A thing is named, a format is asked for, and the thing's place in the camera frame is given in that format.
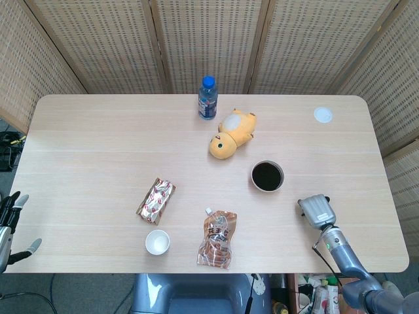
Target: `cup of coffee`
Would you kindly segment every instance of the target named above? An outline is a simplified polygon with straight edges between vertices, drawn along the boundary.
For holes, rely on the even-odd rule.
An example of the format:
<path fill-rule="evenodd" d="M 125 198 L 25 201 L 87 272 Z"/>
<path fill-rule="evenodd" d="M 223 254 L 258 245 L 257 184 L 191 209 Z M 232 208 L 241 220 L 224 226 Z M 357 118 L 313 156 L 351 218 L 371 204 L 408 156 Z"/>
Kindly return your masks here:
<path fill-rule="evenodd" d="M 283 183 L 282 168 L 271 160 L 264 160 L 255 164 L 251 170 L 253 184 L 263 192 L 274 192 Z"/>

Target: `robotic hand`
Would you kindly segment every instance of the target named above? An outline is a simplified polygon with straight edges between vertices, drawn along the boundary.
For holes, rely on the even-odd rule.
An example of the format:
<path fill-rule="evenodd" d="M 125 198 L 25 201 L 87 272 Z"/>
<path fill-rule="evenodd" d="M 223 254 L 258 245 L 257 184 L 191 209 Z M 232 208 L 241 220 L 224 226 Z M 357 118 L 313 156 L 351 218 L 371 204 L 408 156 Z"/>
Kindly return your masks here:
<path fill-rule="evenodd" d="M 346 303 L 354 309 L 362 309 L 368 314 L 415 314 L 419 313 L 419 292 L 406 298 L 383 290 L 380 283 L 370 275 L 358 260 L 355 252 L 335 226 L 336 216 L 329 199 L 323 194 L 299 200 L 303 214 L 310 225 L 321 230 L 319 241 L 323 240 L 335 260 L 340 272 L 348 277 L 360 280 L 342 287 Z"/>
<path fill-rule="evenodd" d="M 29 195 L 18 199 L 20 192 L 7 196 L 0 207 L 0 273 L 6 270 L 7 265 L 12 265 L 24 258 L 31 256 L 41 245 L 42 240 L 36 239 L 26 251 L 10 255 L 13 234 L 19 221 L 20 211 L 25 205 Z"/>

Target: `snack package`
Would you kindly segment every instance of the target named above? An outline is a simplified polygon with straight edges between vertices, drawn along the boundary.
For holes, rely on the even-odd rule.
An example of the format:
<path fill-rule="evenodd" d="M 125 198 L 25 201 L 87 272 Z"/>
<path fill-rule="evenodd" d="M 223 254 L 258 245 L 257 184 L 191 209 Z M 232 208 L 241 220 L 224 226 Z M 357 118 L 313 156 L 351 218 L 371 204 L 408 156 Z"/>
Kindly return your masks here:
<path fill-rule="evenodd" d="M 231 261 L 230 240 L 236 229 L 237 214 L 206 209 L 204 240 L 198 250 L 199 265 L 228 269 Z"/>
<path fill-rule="evenodd" d="M 170 181 L 157 178 L 139 205 L 137 215 L 150 224 L 158 224 L 175 189 L 176 186 Z"/>

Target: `bottle label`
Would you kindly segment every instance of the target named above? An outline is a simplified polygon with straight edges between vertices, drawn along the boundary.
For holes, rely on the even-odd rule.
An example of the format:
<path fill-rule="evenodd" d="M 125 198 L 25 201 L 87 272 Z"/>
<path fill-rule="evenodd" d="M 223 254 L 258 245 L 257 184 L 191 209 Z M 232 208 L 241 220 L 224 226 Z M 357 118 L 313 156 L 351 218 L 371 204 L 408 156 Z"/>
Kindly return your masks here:
<path fill-rule="evenodd" d="M 199 98 L 199 112 L 204 118 L 213 118 L 217 113 L 217 100 L 209 101 L 202 97 Z"/>

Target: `floor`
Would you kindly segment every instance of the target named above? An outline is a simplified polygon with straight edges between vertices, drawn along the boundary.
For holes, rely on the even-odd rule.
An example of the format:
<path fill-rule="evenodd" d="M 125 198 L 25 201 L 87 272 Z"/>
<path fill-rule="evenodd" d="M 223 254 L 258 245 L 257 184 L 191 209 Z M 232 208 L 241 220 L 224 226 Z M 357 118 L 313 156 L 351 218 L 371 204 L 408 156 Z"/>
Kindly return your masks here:
<path fill-rule="evenodd" d="M 8 124 L 0 121 L 0 130 Z M 0 172 L 0 193 L 10 193 L 14 174 Z M 379 281 L 393 281 L 404 296 L 419 291 L 419 263 L 402 273 L 377 273 Z M 272 287 L 279 283 L 272 279 Z M 53 300 L 59 314 L 126 314 L 132 303 L 134 274 L 1 274 L 0 294 L 37 292 Z M 0 314 L 52 313 L 46 302 L 35 296 L 0 300 Z"/>

